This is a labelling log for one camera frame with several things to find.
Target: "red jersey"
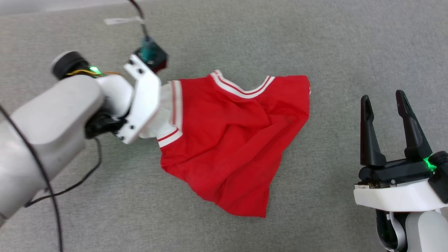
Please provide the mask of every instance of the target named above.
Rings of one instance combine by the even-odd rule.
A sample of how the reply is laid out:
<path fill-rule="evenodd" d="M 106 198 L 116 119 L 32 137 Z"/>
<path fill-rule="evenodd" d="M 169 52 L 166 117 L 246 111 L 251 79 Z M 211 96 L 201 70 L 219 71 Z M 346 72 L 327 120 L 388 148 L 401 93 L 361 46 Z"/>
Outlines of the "red jersey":
<path fill-rule="evenodd" d="M 266 216 L 283 150 L 308 120 L 306 76 L 268 76 L 244 91 L 219 70 L 162 88 L 171 111 L 157 136 L 161 166 L 228 213 Z"/>

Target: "white plastic housing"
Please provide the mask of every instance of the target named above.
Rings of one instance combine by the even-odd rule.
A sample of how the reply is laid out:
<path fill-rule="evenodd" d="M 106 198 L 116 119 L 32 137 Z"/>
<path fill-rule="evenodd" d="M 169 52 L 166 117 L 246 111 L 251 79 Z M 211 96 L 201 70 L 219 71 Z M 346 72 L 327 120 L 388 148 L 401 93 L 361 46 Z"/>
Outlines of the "white plastic housing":
<path fill-rule="evenodd" d="M 424 212 L 447 207 L 428 180 L 403 183 L 388 188 L 355 188 L 356 204 L 388 212 Z"/>
<path fill-rule="evenodd" d="M 84 148 L 84 126 L 103 102 L 95 79 L 76 75 L 59 81 L 11 115 L 50 180 Z M 1 122 L 0 225 L 46 186 L 22 139 L 7 121 Z"/>
<path fill-rule="evenodd" d="M 135 95 L 127 123 L 118 131 L 117 136 L 123 143 L 129 144 L 137 139 L 138 135 L 154 118 L 160 104 L 161 81 L 136 55 L 130 57 L 132 64 L 124 68 L 136 79 Z"/>
<path fill-rule="evenodd" d="M 97 78 L 96 81 L 106 96 L 103 109 L 113 117 L 124 116 L 134 96 L 134 88 L 131 84 L 123 76 L 117 74 Z"/>

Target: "white label tag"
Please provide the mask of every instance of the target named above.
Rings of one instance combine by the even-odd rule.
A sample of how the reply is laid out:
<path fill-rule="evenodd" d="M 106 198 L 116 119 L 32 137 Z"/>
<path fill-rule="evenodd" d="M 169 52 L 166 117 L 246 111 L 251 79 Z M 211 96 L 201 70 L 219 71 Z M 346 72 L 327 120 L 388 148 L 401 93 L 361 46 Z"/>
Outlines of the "white label tag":
<path fill-rule="evenodd" d="M 122 23 L 129 23 L 138 21 L 140 23 L 143 22 L 143 20 L 140 17 L 130 17 L 130 18 L 106 18 L 104 22 L 106 25 L 116 25 L 116 24 L 122 24 Z"/>

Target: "green led light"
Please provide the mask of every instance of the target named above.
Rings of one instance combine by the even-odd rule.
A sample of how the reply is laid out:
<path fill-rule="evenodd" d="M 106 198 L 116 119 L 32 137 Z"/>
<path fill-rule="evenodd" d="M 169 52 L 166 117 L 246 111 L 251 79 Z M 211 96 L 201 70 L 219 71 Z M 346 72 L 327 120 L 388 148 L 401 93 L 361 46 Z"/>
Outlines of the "green led light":
<path fill-rule="evenodd" d="M 428 167 L 428 170 L 430 170 L 430 171 L 434 171 L 434 170 L 437 168 L 437 166 L 432 165 L 431 163 L 429 163 L 429 161 L 428 161 L 428 158 L 429 158 L 429 157 L 424 158 L 423 161 L 426 162 L 426 166 Z"/>
<path fill-rule="evenodd" d="M 90 71 L 92 71 L 92 72 L 95 72 L 96 74 L 102 74 L 100 71 L 99 71 L 99 69 L 98 69 L 98 67 L 96 67 L 96 66 L 90 66 L 89 67 L 89 69 L 90 69 Z"/>

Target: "gray carpet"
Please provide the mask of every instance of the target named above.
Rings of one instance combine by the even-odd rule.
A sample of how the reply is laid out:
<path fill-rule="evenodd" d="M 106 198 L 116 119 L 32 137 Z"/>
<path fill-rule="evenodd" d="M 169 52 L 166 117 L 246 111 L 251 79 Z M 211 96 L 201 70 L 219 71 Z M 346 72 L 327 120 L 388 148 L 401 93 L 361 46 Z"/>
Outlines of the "gray carpet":
<path fill-rule="evenodd" d="M 59 197 L 66 251 L 382 251 L 374 210 L 357 206 L 360 98 L 369 94 L 381 150 L 402 158 L 395 104 L 403 89 L 434 151 L 448 149 L 448 2 L 443 0 L 164 0 L 143 5 L 170 54 L 165 82 L 221 69 L 243 88 L 266 75 L 305 74 L 308 123 L 284 152 L 267 218 L 235 217 L 197 197 L 159 165 L 153 139 L 101 137 L 104 163 Z M 49 64 L 79 50 L 102 70 L 138 46 L 130 5 L 0 18 L 0 101 L 9 111 L 55 83 Z M 55 180 L 59 191 L 95 163 L 93 141 Z M 0 251 L 57 250 L 50 201 L 0 229 Z"/>

